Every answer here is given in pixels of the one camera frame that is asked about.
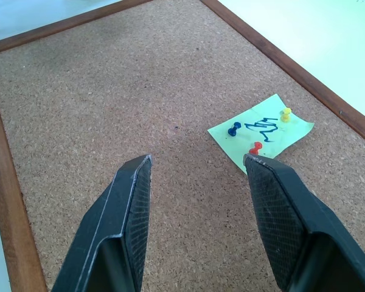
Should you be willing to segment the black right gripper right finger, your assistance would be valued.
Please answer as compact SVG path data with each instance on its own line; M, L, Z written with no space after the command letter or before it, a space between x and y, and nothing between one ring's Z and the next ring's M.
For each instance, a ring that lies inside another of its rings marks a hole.
M365 292L365 253L291 167L246 154L259 234L282 292Z

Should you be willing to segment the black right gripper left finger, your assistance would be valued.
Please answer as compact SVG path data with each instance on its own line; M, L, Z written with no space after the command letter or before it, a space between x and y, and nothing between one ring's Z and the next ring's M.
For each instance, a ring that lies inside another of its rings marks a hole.
M127 161L83 216L51 292L141 292L151 157Z

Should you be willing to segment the green sticky note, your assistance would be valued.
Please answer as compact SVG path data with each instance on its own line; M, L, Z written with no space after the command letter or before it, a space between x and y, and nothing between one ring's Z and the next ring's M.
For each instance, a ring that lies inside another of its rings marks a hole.
M262 143L258 155L273 159L313 129L314 123L307 122L293 113L289 122L282 122L281 112L285 108L287 106L280 96L274 94L207 131L231 161L246 173L243 157L250 154L249 150L254 146L254 142ZM228 129L234 122L240 122L242 127L237 130L236 136L232 137L228 135Z

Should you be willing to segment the cork board with wooden frame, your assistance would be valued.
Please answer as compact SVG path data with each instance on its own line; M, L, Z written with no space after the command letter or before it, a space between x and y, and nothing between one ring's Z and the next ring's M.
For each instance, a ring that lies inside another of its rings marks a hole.
M156 0L0 53L0 112L48 288L85 212L150 154L143 292L276 292L246 175L208 129L278 94L278 160L365 252L365 140L199 0Z

